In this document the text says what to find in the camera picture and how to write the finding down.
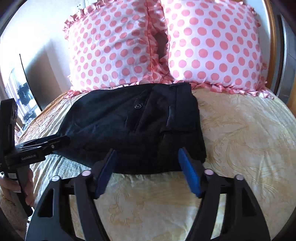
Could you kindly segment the person's left hand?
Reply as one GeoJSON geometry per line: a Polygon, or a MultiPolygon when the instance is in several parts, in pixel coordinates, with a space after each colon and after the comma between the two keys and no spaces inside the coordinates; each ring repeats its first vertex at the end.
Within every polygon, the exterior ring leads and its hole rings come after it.
{"type": "MultiPolygon", "coordinates": [[[[33,172],[30,168],[28,169],[28,179],[29,180],[23,190],[26,193],[26,204],[32,207],[34,205],[35,198],[34,198],[34,192],[33,192],[34,191],[33,172]]],[[[17,183],[17,181],[14,181],[2,174],[1,174],[0,184],[1,184],[1,190],[4,194],[4,197],[9,201],[13,201],[11,197],[11,192],[19,193],[21,191],[21,187],[17,183]]]]}

